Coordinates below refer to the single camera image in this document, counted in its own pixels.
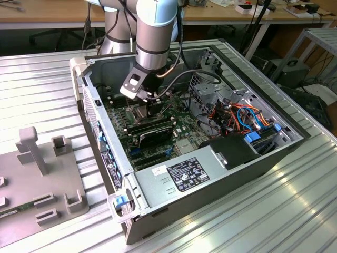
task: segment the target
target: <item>motherboard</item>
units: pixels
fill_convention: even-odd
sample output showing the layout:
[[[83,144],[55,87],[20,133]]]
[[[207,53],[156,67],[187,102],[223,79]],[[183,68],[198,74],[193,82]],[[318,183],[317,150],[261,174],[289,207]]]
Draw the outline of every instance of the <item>motherboard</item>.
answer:
[[[212,131],[205,133],[185,106],[187,99],[184,94],[172,95],[151,118],[142,117],[141,106],[125,97],[105,106],[135,170],[191,152],[211,138]]]

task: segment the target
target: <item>white label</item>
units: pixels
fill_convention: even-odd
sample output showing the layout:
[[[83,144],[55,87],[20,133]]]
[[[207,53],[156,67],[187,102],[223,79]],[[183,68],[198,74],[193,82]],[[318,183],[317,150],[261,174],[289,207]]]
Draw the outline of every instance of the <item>white label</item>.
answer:
[[[167,172],[166,165],[161,165],[157,168],[154,168],[154,169],[152,169],[152,172],[155,176],[163,174],[163,173]]]

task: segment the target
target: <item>circuit board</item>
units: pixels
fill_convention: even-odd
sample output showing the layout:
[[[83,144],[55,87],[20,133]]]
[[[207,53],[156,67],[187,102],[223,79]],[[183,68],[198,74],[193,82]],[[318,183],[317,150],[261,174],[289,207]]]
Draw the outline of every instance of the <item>circuit board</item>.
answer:
[[[188,145],[182,146],[184,150],[195,150],[200,143],[209,140],[209,136],[198,126],[197,121],[190,115],[188,109],[183,105],[186,98],[174,95],[167,100],[161,112],[152,118],[140,119],[136,113],[139,109],[138,104],[129,104],[120,108],[114,108],[112,105],[106,105],[107,114],[112,125],[120,139],[129,161],[135,170],[141,170],[160,162],[180,156],[179,150],[181,140]],[[164,120],[174,117],[173,135],[169,140],[158,143],[153,147],[138,149],[135,146],[135,136],[125,134],[126,128],[140,126],[153,121]]]

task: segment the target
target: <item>ventilation grille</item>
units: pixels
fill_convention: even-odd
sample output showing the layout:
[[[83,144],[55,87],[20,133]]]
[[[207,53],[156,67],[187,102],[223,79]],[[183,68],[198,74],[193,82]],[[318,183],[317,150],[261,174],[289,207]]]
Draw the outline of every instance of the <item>ventilation grille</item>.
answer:
[[[91,129],[95,135],[98,137],[98,126],[97,126],[97,118],[95,114],[95,109],[92,104],[92,100],[88,95],[87,88],[83,86],[83,95],[84,95],[84,110],[86,112],[87,119],[89,120]]]
[[[275,72],[276,69],[277,69],[277,67],[276,67],[275,65],[273,65],[273,66],[270,68],[270,70],[268,71],[267,77],[270,78],[270,77],[274,74],[274,72]]]

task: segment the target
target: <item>blue wire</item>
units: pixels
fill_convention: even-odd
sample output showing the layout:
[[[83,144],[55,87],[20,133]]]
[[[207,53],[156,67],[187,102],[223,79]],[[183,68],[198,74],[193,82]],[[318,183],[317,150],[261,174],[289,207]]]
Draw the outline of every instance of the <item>blue wire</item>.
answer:
[[[241,108],[238,109],[238,111],[237,111],[237,119],[239,120],[240,124],[242,124],[244,127],[248,128],[250,131],[252,131],[252,129],[251,129],[248,125],[244,124],[244,123],[241,121],[241,117],[240,117],[240,110],[241,110],[241,109],[246,109],[246,110],[248,110],[248,111],[254,116],[254,119],[255,119],[255,121],[257,122],[257,124],[258,124],[262,129],[264,129],[264,125],[263,125],[262,122],[256,117],[255,112],[254,112],[252,109],[248,108],[248,107],[241,107]]]
[[[237,111],[237,119],[239,120],[239,123],[242,124],[244,127],[248,128],[250,131],[252,131],[251,127],[249,125],[246,125],[245,123],[243,123],[241,121],[241,117],[240,117],[240,110],[243,108],[238,109]]]

